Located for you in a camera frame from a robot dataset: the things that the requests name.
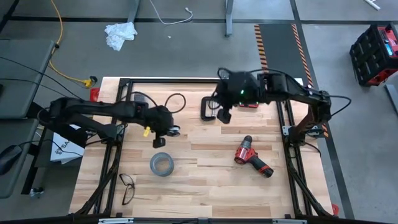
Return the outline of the black C-clamp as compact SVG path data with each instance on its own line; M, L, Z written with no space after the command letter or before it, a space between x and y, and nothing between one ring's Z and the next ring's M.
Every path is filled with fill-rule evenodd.
M213 121L216 119L215 102L210 96L205 96L201 99L200 118L202 121Z

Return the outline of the large black round container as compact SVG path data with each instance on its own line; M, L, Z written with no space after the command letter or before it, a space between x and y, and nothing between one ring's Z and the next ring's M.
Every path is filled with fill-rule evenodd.
M159 170L157 168L158 163L161 161L167 162L168 166L164 170ZM174 160L169 154L165 152L158 152L157 154L154 154L150 160L150 169L155 175L166 177L174 171Z

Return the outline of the black hazard stripe floor mat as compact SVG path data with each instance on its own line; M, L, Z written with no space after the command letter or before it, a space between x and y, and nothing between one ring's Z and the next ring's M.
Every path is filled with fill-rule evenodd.
M256 24L261 68L288 73L304 86L316 88L310 58L296 24ZM280 126L298 125L308 113L308 105L298 101L277 103Z

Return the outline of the grey table leg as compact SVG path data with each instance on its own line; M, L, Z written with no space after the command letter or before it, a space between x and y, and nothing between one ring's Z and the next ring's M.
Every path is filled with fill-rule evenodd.
M137 13L138 13L138 10L139 10L140 3L141 3L141 0L131 0L131 6L130 6L127 22L134 23Z
M225 21L226 21L226 33L225 37L230 37L233 33L233 3L234 0L226 0L226 11L225 11Z

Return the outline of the white paper sheet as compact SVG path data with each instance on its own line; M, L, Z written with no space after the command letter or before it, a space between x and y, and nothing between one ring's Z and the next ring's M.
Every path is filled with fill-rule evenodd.
M81 158L85 152L82 147L61 137L57 133L53 134L53 139L51 140L51 143L51 162L61 162L61 164L66 164L74 159Z

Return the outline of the white crumpled cloth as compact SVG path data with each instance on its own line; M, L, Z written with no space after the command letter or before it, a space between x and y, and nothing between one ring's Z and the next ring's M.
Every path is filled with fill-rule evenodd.
M115 51L120 51L126 40L134 40L137 31L132 22L107 25L105 28L106 44Z

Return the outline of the black computer mouse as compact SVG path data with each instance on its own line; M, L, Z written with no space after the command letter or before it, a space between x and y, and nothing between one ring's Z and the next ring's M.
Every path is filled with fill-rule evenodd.
M22 149L18 145L11 145L0 152L0 175L4 175L10 171L21 153Z

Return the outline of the red black tool crate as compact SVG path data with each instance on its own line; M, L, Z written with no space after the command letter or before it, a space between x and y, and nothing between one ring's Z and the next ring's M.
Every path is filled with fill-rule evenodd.
M349 51L361 86L378 86L398 72L398 30L395 24L372 24Z

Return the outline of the black metal table frame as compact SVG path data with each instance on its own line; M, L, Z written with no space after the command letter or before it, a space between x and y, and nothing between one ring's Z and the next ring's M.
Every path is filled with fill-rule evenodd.
M269 220L314 214L298 184L286 167L291 161L303 172L311 193L323 209L331 213L331 200L320 154L314 138L307 138L299 152L286 151L276 103L256 109L234 108L231 122L202 121L201 99L216 87L215 79L138 78L130 89L147 95L149 103L166 105L174 112L180 136L167 138L162 151L174 160L167 177L155 175L149 166L157 149L153 135L143 136L143 128L126 128L119 172L130 175L136 186L134 198L122 205L125 186L120 180L108 185L100 204L102 212L121 213L135 220L161 218L168 222L212 224L252 219ZM264 177L249 163L237 164L234 155L245 136L252 136L252 148L274 173Z

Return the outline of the red black cordless drill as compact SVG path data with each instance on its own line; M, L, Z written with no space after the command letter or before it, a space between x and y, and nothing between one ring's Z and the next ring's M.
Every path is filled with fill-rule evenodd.
M258 173L267 178L270 178L274 173L274 170L263 162L258 157L258 153L252 148L252 136L250 135L245 136L237 148L234 155L234 161L241 165L247 163L251 164Z

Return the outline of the black frame safety glasses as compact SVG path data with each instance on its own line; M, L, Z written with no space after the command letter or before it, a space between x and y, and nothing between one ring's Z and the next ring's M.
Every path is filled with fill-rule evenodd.
M127 174L119 174L119 178L121 179L121 182L126 186L123 195L122 205L127 205L134 198L136 191L135 183L133 181L133 178Z

